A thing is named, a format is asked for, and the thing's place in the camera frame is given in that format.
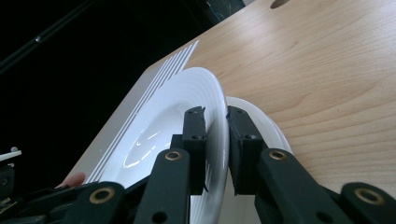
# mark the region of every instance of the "ceramic plate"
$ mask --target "ceramic plate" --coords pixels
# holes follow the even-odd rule
[[[100,181],[128,188],[149,175],[158,153],[170,147],[172,135],[182,133],[184,112],[196,106],[205,107],[208,192],[191,196],[191,223],[216,223],[227,175],[229,130],[222,88],[204,68],[186,69],[155,91],[121,138]]]
[[[285,135],[277,125],[254,104],[235,97],[226,97],[227,104],[239,107],[250,115],[257,129],[268,147],[285,149],[292,153]],[[219,224],[260,224],[259,217],[254,207],[254,196],[233,195],[233,181],[230,173],[227,175],[227,184],[224,191]]]

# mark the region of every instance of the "light wood surface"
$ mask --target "light wood surface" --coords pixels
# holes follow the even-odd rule
[[[396,2],[271,4],[256,0],[194,39],[186,68],[209,69],[226,95],[258,106],[320,185],[361,181],[396,197]]]

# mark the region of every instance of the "dark background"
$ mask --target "dark background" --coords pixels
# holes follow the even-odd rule
[[[0,152],[22,151],[6,161],[16,195],[61,183],[144,70],[214,25],[192,0],[96,1],[54,25],[82,3],[0,2]]]

